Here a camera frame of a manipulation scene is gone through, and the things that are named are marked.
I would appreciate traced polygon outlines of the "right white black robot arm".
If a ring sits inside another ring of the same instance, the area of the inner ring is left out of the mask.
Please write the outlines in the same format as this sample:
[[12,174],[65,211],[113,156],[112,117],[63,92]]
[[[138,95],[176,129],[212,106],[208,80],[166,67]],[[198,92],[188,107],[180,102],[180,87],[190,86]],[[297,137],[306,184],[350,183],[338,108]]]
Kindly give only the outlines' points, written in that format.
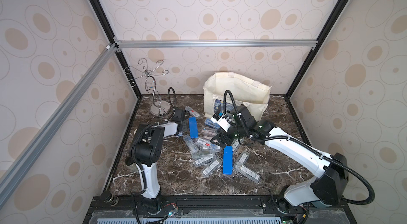
[[[319,151],[306,143],[287,134],[269,120],[256,121],[247,107],[240,105],[237,109],[224,112],[218,110],[211,118],[220,128],[214,141],[222,148],[234,140],[247,137],[280,151],[309,170],[313,177],[297,185],[287,185],[274,200],[282,213],[290,212],[292,207],[312,203],[315,207],[336,206],[341,201],[352,205],[368,205],[375,199],[375,192],[370,183],[347,166],[347,159],[340,153],[331,155]],[[351,200],[343,197],[349,182],[349,175],[359,179],[368,190],[364,200]]]

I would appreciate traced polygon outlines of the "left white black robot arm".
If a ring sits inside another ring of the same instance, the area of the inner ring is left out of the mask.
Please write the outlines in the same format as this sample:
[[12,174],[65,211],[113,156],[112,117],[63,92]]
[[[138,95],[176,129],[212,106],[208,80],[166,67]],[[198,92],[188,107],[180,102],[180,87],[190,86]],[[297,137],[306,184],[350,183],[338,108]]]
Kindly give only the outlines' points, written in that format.
[[133,195],[140,195],[141,205],[147,208],[156,211],[161,209],[162,192],[156,163],[161,156],[164,138],[183,133],[188,118],[185,110],[175,109],[170,120],[141,123],[135,131],[125,163],[138,168],[142,190],[134,192]]

